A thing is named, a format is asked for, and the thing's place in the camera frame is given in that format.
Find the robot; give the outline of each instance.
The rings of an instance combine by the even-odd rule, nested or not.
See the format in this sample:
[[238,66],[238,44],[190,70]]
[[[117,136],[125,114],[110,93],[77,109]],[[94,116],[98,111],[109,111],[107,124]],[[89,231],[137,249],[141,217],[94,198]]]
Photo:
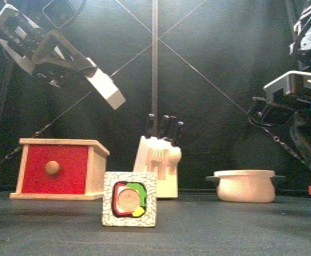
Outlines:
[[311,4],[302,11],[294,33],[290,55],[300,70],[288,72],[264,87],[266,96],[254,97],[249,120],[265,129],[289,127],[300,159],[311,170]]

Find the black floor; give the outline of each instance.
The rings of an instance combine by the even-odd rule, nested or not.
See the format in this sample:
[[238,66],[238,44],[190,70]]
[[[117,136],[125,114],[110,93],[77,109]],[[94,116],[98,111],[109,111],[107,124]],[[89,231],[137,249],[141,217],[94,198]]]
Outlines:
[[10,200],[0,192],[5,255],[311,256],[311,198],[242,204],[186,193],[158,201],[156,228],[130,228],[102,226],[102,199]]

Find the drawer knob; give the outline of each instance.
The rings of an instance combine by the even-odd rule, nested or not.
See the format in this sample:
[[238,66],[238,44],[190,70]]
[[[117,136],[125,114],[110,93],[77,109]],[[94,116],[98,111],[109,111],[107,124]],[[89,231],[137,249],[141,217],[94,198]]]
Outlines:
[[50,161],[46,164],[45,170],[50,175],[55,175],[61,172],[62,166],[57,161]]

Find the knife handle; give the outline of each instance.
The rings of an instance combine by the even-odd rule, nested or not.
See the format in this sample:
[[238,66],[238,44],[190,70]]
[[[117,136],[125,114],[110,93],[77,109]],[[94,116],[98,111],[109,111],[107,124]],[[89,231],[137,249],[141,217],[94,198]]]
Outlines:
[[149,139],[153,135],[154,130],[154,122],[156,122],[156,115],[149,114],[147,123],[146,123],[146,134],[145,137]]
[[172,122],[170,116],[165,115],[162,120],[161,120],[160,134],[158,134],[160,139],[162,139],[168,136],[169,129],[170,129],[170,122]]
[[177,147],[178,144],[180,144],[180,139],[181,139],[181,133],[182,133],[184,126],[185,126],[185,123],[182,121],[177,122],[174,132],[173,132],[173,140],[172,140],[172,145],[174,147]]
[[169,132],[168,132],[168,137],[170,140],[173,140],[174,137],[174,131],[176,131],[176,127],[177,127],[177,116],[172,116],[172,123],[170,123],[170,127],[169,127]]

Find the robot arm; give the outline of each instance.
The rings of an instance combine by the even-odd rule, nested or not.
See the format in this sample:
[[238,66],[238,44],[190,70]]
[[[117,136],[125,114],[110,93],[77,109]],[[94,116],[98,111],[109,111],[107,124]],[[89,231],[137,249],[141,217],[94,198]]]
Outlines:
[[254,98],[249,119],[258,126],[289,129],[301,160],[311,170],[311,4],[302,12],[294,32],[290,54],[301,64],[301,71],[288,72],[264,87],[266,96]]
[[61,87],[66,77],[89,80],[117,109],[126,101],[111,78],[58,30],[46,31],[10,4],[0,11],[0,45],[21,68]]

